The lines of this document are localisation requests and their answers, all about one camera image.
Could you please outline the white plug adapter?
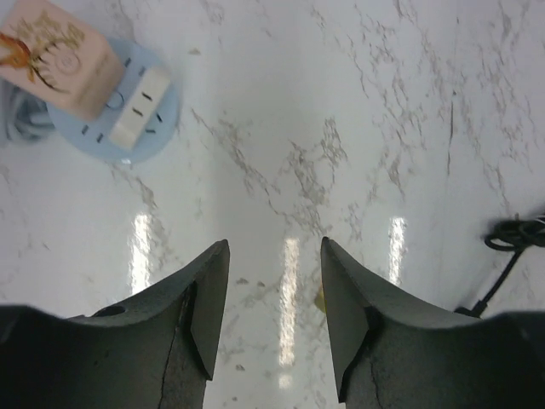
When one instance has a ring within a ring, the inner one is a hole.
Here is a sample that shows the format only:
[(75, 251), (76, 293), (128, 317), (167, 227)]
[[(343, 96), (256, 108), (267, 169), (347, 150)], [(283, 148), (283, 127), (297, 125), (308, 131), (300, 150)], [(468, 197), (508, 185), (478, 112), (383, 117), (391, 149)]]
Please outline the white plug adapter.
[(111, 143), (125, 151), (132, 151), (145, 133), (154, 132), (149, 123), (158, 120), (158, 108), (170, 84), (166, 69), (161, 66), (147, 68), (112, 128), (109, 135)]

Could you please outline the light blue round socket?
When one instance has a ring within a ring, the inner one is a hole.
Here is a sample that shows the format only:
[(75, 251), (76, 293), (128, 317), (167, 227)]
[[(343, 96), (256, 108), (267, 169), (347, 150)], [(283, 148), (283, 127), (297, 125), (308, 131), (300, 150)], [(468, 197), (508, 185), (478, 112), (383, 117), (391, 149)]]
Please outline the light blue round socket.
[(85, 122), (51, 104), (48, 113), (55, 129), (80, 151), (109, 163), (134, 164), (159, 153), (170, 141), (180, 99), (156, 54), (129, 40), (108, 41), (125, 71), (100, 116)]

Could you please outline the yellow cube charger plug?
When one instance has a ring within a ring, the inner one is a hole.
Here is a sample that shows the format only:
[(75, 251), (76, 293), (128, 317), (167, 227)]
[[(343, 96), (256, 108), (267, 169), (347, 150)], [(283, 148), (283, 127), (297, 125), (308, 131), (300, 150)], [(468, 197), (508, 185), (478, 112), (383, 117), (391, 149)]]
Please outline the yellow cube charger plug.
[(316, 296), (314, 298), (314, 305), (322, 312), (326, 313), (326, 307), (325, 307), (325, 300), (324, 300), (324, 291), (323, 288), (320, 287), (316, 293)]

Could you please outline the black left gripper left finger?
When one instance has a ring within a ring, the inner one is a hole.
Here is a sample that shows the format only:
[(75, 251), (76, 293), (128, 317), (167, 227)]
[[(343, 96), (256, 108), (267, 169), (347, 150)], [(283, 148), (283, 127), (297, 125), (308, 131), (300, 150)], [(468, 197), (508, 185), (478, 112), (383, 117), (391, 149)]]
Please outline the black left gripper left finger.
[(229, 244), (218, 241), (181, 270), (90, 316), (2, 306), (2, 407), (202, 407), (229, 262)]

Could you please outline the pink deer cube plug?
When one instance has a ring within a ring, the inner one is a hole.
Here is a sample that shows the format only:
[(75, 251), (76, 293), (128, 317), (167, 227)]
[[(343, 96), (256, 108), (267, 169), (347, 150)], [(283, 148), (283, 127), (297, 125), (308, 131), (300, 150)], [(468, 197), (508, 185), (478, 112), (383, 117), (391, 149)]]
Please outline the pink deer cube plug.
[(1, 78), (82, 120), (100, 116), (123, 73), (104, 35), (48, 1), (17, 1), (1, 25)]

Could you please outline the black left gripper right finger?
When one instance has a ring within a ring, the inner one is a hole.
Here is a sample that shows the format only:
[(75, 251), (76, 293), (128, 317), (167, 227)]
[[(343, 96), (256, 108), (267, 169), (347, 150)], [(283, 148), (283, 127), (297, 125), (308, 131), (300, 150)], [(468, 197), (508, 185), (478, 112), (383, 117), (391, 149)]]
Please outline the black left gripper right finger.
[(482, 320), (445, 310), (327, 238), (321, 273), (336, 391), (346, 407), (543, 407), (543, 313)]

